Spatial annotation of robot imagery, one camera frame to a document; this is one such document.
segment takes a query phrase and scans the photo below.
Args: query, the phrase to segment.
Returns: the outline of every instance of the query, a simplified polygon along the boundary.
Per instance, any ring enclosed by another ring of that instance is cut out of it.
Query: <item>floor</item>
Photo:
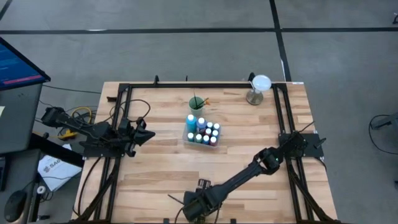
[[[0,0],[11,3],[2,30],[274,27],[270,1]],[[276,0],[282,28],[393,27],[395,0]],[[397,32],[282,32],[294,82],[305,82],[324,144],[337,214],[348,223],[396,223],[398,157],[371,144],[369,120],[398,110]],[[106,81],[242,80],[250,72],[284,81],[273,32],[198,34],[2,35],[52,77],[50,85],[101,91]],[[44,88],[41,100],[72,108],[97,105],[98,95]],[[44,112],[39,105],[37,116]],[[56,130],[35,124],[35,131]],[[396,130],[373,132],[398,152]],[[57,191],[40,213],[66,222],[79,180]]]

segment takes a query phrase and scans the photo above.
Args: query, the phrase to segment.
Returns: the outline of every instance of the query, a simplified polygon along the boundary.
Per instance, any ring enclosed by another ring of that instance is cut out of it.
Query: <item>white bottle cap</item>
[[[192,114],[188,115],[188,120],[189,120],[189,121],[193,121],[194,118],[195,118],[195,117],[194,117]]]
[[[204,118],[199,118],[198,119],[198,123],[199,124],[204,124],[205,123],[205,119]]]

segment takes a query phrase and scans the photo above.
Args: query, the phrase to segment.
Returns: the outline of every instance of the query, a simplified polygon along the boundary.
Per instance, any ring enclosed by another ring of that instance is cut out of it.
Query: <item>paint bottle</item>
[[[197,134],[197,136],[195,137],[195,142],[201,143],[201,134]]]
[[[199,118],[197,121],[198,132],[204,134],[206,131],[206,120]]]
[[[218,131],[214,130],[211,136],[218,138]]]
[[[211,129],[210,128],[206,128],[205,134],[209,137],[211,137]]]
[[[210,137],[209,137],[209,136],[204,136],[204,137],[203,137],[203,143],[204,143],[204,144],[209,144],[209,140],[210,140]]]
[[[213,123],[212,122],[207,122],[206,128],[210,128],[212,130],[213,129]]]
[[[193,142],[193,133],[188,133],[188,141]]]
[[[189,133],[195,133],[197,131],[197,118],[194,115],[190,114],[187,116],[186,124]]]
[[[210,145],[211,146],[216,146],[217,145],[217,138],[216,137],[211,137],[210,138]]]
[[[213,125],[213,130],[220,131],[220,125],[219,125],[218,123],[215,123],[215,124]]]

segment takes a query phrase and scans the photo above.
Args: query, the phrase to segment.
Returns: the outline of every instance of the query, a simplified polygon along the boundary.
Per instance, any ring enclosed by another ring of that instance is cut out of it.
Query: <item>wooden table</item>
[[[96,122],[109,117],[114,103],[108,103],[106,97],[116,96],[118,86],[119,82],[104,84]],[[307,94],[302,83],[288,83],[287,88],[295,127],[299,130],[312,122]],[[220,123],[223,128],[219,148],[209,150],[186,145],[182,141],[193,89],[133,89],[132,99],[143,99],[151,105],[145,121],[147,129],[156,132],[156,136],[142,147],[136,147],[135,157],[122,159],[112,222],[162,223],[164,218],[173,222],[181,205],[167,194],[182,200],[184,191],[194,190],[199,178],[209,179],[214,184],[222,183],[245,168],[261,149],[277,147],[279,124],[273,92],[265,92],[264,101],[252,106],[246,101],[247,91],[195,89],[197,96],[210,98],[204,117]],[[279,97],[285,126],[289,129],[282,93]],[[132,102],[129,119],[136,119],[146,111],[147,106],[142,102]],[[305,132],[311,133],[314,129],[312,125]],[[95,160],[91,158],[85,162],[80,187]],[[310,193],[329,216],[337,218],[325,168],[313,158],[303,158],[303,163]],[[103,159],[88,179],[82,210],[98,191],[102,169]],[[306,218],[303,198],[300,192],[298,194],[302,216]],[[102,218],[107,202],[108,195],[105,195]],[[218,223],[229,223],[232,218],[236,218],[238,223],[295,222],[285,163],[274,175],[255,177],[229,194],[220,210]],[[214,219],[215,213],[207,221],[213,222]],[[182,213],[178,222],[187,222]]]

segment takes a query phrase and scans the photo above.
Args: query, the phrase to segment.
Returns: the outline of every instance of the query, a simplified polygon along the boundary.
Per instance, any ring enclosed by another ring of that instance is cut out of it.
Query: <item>monitor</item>
[[[0,90],[49,82],[51,78],[0,37]]]

